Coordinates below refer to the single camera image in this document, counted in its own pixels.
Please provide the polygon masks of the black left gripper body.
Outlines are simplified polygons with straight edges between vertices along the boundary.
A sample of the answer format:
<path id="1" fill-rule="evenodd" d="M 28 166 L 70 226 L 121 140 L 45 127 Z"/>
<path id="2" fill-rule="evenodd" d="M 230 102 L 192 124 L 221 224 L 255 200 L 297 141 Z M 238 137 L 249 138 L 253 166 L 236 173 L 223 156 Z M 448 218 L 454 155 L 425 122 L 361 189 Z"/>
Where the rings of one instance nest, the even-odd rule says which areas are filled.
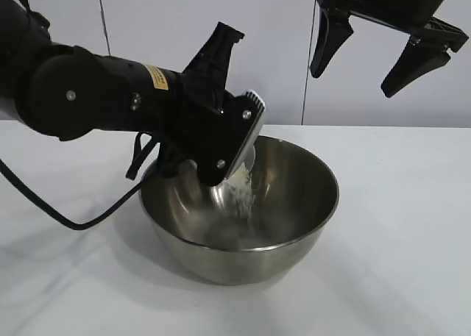
<path id="1" fill-rule="evenodd" d="M 222 22 L 177 76 L 177 114 L 160 145 L 158 169 L 175 175 L 185 160 L 199 175 L 228 175 L 245 151 L 245 96 L 226 90 L 231 52 L 244 33 Z"/>

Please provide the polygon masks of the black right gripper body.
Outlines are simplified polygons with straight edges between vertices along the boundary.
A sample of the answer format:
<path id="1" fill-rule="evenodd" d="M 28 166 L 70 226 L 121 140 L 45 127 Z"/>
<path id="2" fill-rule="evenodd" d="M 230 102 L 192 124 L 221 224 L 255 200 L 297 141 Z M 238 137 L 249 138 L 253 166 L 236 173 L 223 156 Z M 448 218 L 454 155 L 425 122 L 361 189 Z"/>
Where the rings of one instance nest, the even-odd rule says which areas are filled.
<path id="1" fill-rule="evenodd" d="M 340 10 L 411 37 L 448 45 L 457 52 L 469 39 L 460 28 L 434 14 L 445 0 L 316 0 L 321 10 Z"/>

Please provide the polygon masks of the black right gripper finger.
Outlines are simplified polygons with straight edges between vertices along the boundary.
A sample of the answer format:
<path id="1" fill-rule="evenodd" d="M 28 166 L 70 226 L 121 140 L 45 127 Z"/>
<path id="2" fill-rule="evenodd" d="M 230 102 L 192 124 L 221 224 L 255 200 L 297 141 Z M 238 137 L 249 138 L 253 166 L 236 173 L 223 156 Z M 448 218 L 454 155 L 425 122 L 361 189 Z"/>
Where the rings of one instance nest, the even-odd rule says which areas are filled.
<path id="1" fill-rule="evenodd" d="M 385 97 L 391 98 L 421 76 L 445 66 L 451 59 L 447 50 L 446 44 L 410 37 L 380 86 Z"/>
<path id="2" fill-rule="evenodd" d="M 321 10 L 319 33 L 310 65 L 313 78 L 323 74 L 334 54 L 353 33 L 348 12 Z"/>

